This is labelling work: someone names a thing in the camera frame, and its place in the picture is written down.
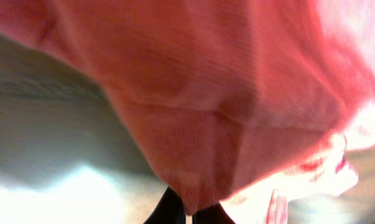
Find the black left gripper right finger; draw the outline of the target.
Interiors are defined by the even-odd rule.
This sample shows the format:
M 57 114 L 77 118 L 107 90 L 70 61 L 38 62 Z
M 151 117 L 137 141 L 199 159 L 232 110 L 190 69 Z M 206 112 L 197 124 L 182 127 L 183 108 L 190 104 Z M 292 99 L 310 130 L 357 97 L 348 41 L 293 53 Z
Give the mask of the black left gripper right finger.
M 192 216 L 193 224 L 235 224 L 220 203 L 196 212 Z

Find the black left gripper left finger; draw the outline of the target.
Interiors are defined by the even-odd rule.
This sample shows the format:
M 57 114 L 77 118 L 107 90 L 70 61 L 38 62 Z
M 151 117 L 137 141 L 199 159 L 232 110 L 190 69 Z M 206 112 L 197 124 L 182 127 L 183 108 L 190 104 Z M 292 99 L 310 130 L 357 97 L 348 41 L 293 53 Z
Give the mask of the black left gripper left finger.
M 170 187 L 167 187 L 144 224 L 186 224 L 186 214 L 181 198 Z

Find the coral red t-shirt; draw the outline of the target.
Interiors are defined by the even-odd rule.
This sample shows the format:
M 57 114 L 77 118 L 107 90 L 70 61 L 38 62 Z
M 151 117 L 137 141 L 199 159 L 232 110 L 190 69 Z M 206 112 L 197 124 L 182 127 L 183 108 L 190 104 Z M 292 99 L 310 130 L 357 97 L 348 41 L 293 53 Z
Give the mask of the coral red t-shirt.
M 375 145 L 375 1 L 0 1 L 0 34 L 92 78 L 188 215 L 285 223 Z

